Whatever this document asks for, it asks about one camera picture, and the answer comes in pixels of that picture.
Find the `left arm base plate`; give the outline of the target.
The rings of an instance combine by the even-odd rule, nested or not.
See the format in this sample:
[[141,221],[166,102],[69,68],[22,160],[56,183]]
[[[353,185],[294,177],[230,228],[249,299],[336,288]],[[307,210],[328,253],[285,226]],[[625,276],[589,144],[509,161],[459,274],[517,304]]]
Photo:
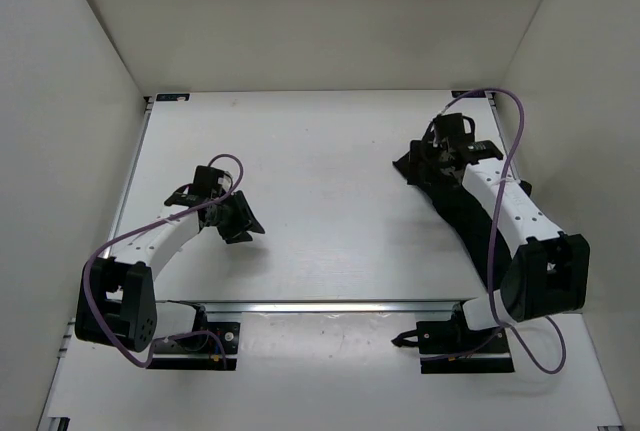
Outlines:
[[241,323],[209,314],[203,304],[165,301],[157,307],[158,325],[150,370],[235,371]]

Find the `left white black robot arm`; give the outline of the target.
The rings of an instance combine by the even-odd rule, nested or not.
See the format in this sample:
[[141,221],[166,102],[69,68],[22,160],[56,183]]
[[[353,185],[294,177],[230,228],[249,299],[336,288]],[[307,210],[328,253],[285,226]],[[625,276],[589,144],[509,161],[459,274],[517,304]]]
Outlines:
[[203,346],[209,336],[204,307],[181,300],[158,303],[154,282],[174,255],[208,227],[228,245],[265,232],[241,191],[220,197],[174,192],[153,227],[128,233],[112,255],[92,261],[81,284],[76,337],[120,347],[127,357],[159,340],[177,341],[190,352]]

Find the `black skirt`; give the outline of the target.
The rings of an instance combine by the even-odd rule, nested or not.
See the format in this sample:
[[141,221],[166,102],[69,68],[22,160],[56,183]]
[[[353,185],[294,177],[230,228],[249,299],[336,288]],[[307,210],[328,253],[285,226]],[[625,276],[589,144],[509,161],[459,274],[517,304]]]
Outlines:
[[[409,151],[393,162],[394,168],[406,179]],[[461,239],[481,281],[488,282],[488,249],[491,217],[479,201],[461,184],[434,184],[418,188],[431,202],[437,214],[449,224]]]

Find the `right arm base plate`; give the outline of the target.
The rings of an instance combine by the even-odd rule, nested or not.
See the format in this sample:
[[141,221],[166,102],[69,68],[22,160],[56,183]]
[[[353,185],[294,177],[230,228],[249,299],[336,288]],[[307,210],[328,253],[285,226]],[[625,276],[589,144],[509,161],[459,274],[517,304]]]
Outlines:
[[505,333],[471,331],[451,317],[418,321],[413,330],[391,340],[398,348],[416,348],[423,375],[509,374],[515,371]]

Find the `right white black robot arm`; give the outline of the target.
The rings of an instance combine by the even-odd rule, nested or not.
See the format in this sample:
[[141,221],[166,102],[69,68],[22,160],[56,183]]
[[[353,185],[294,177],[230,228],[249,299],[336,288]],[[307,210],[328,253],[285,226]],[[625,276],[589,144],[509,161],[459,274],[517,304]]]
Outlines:
[[413,140],[393,165],[455,230],[487,289],[456,310],[453,347],[471,351],[484,330],[584,306],[588,242],[544,215],[493,142]]

